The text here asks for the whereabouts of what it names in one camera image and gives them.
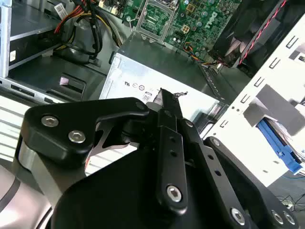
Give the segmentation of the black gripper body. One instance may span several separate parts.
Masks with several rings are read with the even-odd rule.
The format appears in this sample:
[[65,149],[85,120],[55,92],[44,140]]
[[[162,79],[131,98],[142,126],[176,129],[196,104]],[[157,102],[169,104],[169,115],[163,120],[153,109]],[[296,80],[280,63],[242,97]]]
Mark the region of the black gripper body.
[[230,216],[197,144],[128,154],[72,185],[53,229],[228,229]]

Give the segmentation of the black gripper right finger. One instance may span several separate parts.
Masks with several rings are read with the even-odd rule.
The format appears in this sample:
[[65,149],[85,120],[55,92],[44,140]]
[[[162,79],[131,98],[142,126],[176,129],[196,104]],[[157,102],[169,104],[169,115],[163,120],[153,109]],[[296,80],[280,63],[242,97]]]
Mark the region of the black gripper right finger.
[[217,138],[202,140],[171,95],[183,137],[189,229],[297,229],[292,212]]

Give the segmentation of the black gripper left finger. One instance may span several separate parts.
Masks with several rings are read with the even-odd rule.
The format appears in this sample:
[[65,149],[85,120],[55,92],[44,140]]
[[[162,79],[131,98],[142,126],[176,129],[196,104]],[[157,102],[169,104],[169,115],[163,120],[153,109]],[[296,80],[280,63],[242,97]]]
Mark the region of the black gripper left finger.
[[179,97],[160,89],[148,104],[129,97],[33,107],[21,126],[18,161],[54,207],[69,187],[84,179],[91,156],[138,144],[157,156],[156,200],[182,215],[188,195],[183,138],[177,130],[182,119]]

